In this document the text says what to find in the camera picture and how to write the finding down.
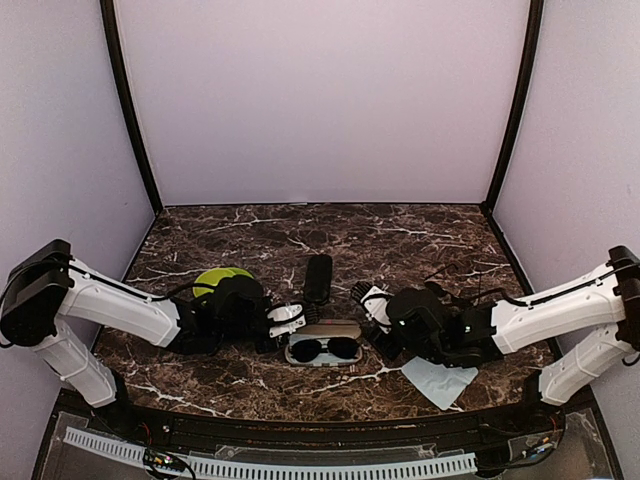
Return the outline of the gold frame sunglasses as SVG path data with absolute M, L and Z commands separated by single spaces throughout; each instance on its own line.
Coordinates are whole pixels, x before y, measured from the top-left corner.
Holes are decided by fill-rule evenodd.
M 290 352 L 294 360 L 309 363 L 321 354 L 330 354 L 341 360 L 353 360 L 357 357 L 359 348 L 358 341 L 353 338 L 332 337 L 298 341 L 290 347 Z

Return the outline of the black quilted glasses case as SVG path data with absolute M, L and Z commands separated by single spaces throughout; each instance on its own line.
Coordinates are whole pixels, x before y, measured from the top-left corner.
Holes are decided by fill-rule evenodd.
M 303 286 L 303 298 L 315 305 L 325 305 L 330 298 L 333 260 L 330 255 L 318 254 L 309 258 Z

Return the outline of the plaid brown glasses case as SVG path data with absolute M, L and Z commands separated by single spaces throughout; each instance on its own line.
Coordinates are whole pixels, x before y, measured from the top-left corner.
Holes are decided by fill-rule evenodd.
M 294 332 L 284 349 L 286 361 L 296 367 L 343 367 L 363 358 L 362 330 L 352 320 L 325 320 Z

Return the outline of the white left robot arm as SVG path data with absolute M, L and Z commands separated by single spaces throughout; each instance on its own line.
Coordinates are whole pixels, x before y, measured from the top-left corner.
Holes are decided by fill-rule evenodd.
M 276 341 L 304 326 L 299 303 L 274 305 L 248 272 L 216 269 L 163 295 L 126 286 L 56 239 L 14 268 L 1 294 L 4 347 L 28 347 L 120 436 L 141 427 L 126 390 L 66 323 L 89 320 L 181 355 L 213 354 L 226 339 Z

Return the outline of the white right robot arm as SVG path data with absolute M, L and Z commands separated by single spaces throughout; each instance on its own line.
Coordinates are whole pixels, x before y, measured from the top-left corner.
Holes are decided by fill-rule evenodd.
M 538 294 L 513 298 L 497 288 L 495 301 L 442 302 L 433 289 L 391 295 L 372 287 L 360 303 L 411 353 L 445 367 L 478 367 L 574 330 L 591 328 L 581 342 L 529 379 L 532 393 L 510 413 L 521 434 L 534 432 L 549 405 L 578 390 L 639 349 L 639 259 L 625 246 L 593 271 Z

